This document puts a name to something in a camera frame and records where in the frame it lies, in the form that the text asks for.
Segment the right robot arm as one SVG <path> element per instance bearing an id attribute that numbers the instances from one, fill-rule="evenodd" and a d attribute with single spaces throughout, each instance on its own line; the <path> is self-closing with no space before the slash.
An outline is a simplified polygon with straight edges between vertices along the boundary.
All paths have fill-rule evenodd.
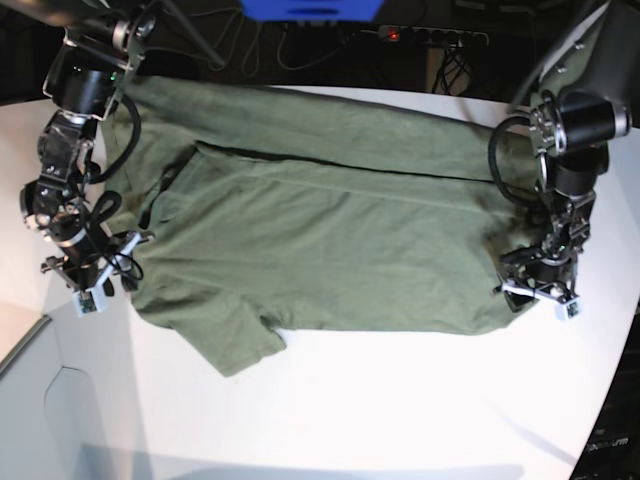
<path id="1" fill-rule="evenodd" d="M 86 204 L 89 186 L 105 182 L 131 155 L 141 120 L 124 93 L 145 58 L 146 40 L 158 15 L 155 1 L 5 1 L 3 7 L 52 27 L 61 27 L 63 44 L 43 84 L 56 111 L 38 138 L 41 170 L 20 193 L 27 227 L 61 251 L 42 265 L 68 288 L 87 298 L 92 289 L 112 296 L 112 273 L 130 275 L 125 248 L 130 233 L 110 236 L 104 222 L 121 204 L 115 192 Z M 107 169 L 93 162 L 100 122 L 118 106 L 133 121 L 129 143 Z"/>

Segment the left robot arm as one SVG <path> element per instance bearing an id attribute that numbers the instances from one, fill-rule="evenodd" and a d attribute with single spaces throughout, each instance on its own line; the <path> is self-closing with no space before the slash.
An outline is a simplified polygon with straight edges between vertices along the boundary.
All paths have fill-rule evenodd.
<path id="1" fill-rule="evenodd" d="M 608 1 L 599 8 L 586 2 L 519 88 L 514 100 L 529 97 L 529 112 L 512 112 L 493 130 L 491 177 L 534 229 L 531 245 L 499 259 L 495 291 L 513 312 L 545 301 L 563 317 L 579 313 L 578 259 L 591 236 L 595 184 L 608 170 L 609 143 L 632 128 L 638 79 L 638 2 Z M 498 168 L 498 141 L 514 126 L 529 129 L 538 163 L 531 199 L 512 192 Z"/>

